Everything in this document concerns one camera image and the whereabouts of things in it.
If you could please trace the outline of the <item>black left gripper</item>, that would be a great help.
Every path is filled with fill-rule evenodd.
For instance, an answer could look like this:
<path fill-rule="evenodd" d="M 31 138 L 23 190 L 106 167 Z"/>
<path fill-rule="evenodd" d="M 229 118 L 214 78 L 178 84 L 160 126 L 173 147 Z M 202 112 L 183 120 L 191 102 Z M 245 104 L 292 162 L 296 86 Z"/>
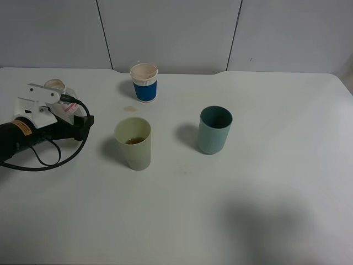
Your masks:
<path fill-rule="evenodd" d="M 74 116 L 74 124 L 59 119 L 56 123 L 35 129 L 34 135 L 45 141 L 74 139 L 83 141 L 88 137 L 90 128 L 94 124 L 94 116 Z"/>

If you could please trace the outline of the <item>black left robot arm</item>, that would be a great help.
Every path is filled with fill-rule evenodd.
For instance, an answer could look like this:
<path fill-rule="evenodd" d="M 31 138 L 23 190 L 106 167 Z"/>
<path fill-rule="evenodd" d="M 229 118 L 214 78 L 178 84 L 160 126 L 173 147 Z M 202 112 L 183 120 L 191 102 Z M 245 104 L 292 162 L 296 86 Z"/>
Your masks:
<path fill-rule="evenodd" d="M 57 122 L 44 126 L 43 128 L 35 128 L 34 124 L 27 118 L 19 117 L 15 120 L 1 125 L 1 166 L 27 172 L 48 171 L 62 166 L 73 160 L 84 147 L 90 128 L 94 124 L 94 116 L 75 116 L 74 124 L 70 124 L 61 118 Z M 74 139 L 80 141 L 78 149 L 65 160 L 61 160 L 61 149 L 56 140 Z M 36 158 L 42 164 L 42 167 L 31 168 L 7 163 L 7 160 L 15 154 L 26 149 L 35 151 L 34 146 L 42 142 L 49 142 L 54 145 L 58 151 L 58 161 L 52 165 L 44 163 L 39 155 L 34 152 Z"/>

